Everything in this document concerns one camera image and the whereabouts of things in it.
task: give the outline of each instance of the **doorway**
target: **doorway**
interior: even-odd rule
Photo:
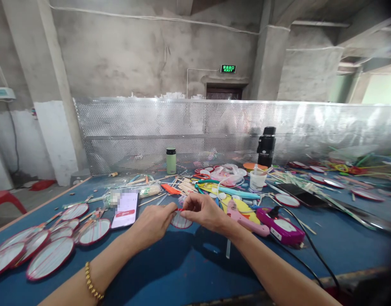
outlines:
[[[207,100],[242,100],[242,91],[246,84],[207,83]]]

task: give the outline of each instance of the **red plastic stool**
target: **red plastic stool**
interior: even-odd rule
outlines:
[[[17,209],[24,215],[27,213],[21,202],[7,190],[0,191],[0,205],[6,202],[14,204]]]

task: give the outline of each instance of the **pink device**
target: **pink device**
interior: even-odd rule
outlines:
[[[268,215],[271,210],[272,208],[259,208],[256,211],[258,220],[270,228],[270,232],[280,241],[280,243],[285,245],[301,244],[305,238],[305,232],[280,215],[276,218],[271,218]]]
[[[241,213],[237,209],[237,204],[235,204],[233,200],[229,201],[228,203],[227,215],[230,216],[231,219],[237,221],[246,229],[262,237],[266,237],[270,234],[269,227],[267,227],[266,225],[258,225],[241,215]]]

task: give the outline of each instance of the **white container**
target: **white container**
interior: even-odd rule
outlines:
[[[249,184],[249,187],[252,190],[261,191],[262,187],[266,185],[265,180],[267,175],[263,175],[263,173],[261,172],[258,175],[255,175],[253,171],[251,171],[249,175],[251,176],[251,182]]]

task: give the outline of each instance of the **hand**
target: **hand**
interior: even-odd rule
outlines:
[[[137,252],[150,247],[164,237],[166,230],[176,215],[174,202],[166,206],[147,206],[132,227],[124,233],[134,240]]]
[[[181,212],[182,217],[226,237],[238,226],[209,195],[190,193],[184,201],[183,209],[185,211]]]

